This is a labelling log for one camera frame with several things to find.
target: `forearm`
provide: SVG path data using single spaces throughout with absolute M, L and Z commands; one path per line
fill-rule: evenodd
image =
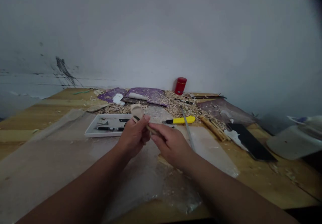
M 114 147 L 88 170 L 49 197 L 19 223 L 84 223 L 100 219 L 112 181 L 129 161 L 123 150 Z
M 297 223 L 276 205 L 200 156 L 184 170 L 229 223 Z

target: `black stain on wall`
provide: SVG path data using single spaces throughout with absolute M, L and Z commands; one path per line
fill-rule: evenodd
M 66 80 L 69 81 L 71 83 L 71 85 L 76 86 L 75 80 L 77 80 L 77 79 L 75 77 L 73 77 L 69 73 L 69 71 L 67 70 L 64 59 L 60 59 L 59 57 L 56 56 L 56 62 L 57 62 L 57 67 L 58 67 L 59 71 L 62 73 L 62 75 L 65 76 Z

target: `wooden stick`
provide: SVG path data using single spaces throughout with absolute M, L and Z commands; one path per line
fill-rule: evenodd
M 216 129 L 218 129 L 219 130 L 219 132 L 221 132 L 221 134 L 228 140 L 228 141 L 230 141 L 231 139 L 230 139 L 230 137 L 228 137 L 225 133 L 224 133 L 224 131 L 213 121 L 213 120 L 210 120 L 210 122 L 215 126 L 215 128 Z
M 212 131 L 221 141 L 224 141 L 226 138 L 212 125 L 211 122 L 209 122 L 208 119 L 206 119 L 204 116 L 199 116 L 200 120 Z

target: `finger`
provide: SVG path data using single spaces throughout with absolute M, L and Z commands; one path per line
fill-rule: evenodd
M 144 146 L 144 145 L 147 145 L 147 143 L 140 140 L 140 145 Z
M 142 141 L 143 142 L 148 142 L 150 140 L 151 136 L 150 136 L 150 132 L 144 132 L 142 133 Z
M 161 153 L 165 153 L 166 151 L 169 150 L 169 147 L 166 145 L 166 143 L 163 141 L 162 138 L 160 138 L 159 136 L 157 136 L 155 134 L 152 135 L 151 138 Z
M 149 126 L 155 130 L 157 130 L 166 140 L 169 140 L 168 136 L 173 132 L 173 129 L 164 125 L 157 123 L 149 123 Z
M 150 116 L 149 115 L 144 115 L 143 118 L 141 118 L 136 124 L 135 124 L 135 128 L 138 130 L 138 131 L 142 131 L 145 126 L 149 123 L 150 121 Z
M 125 127 L 126 127 L 127 125 L 132 126 L 132 125 L 135 125 L 135 124 L 136 124 L 136 122 L 134 121 L 134 119 L 133 119 L 133 118 L 131 118 L 129 121 L 127 121 L 127 122 L 126 122 Z

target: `tool handle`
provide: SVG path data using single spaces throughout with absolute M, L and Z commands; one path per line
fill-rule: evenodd
M 187 123 L 193 123 L 196 120 L 194 116 L 186 117 L 186 119 L 187 119 Z M 173 124 L 185 124 L 184 118 L 174 118 Z

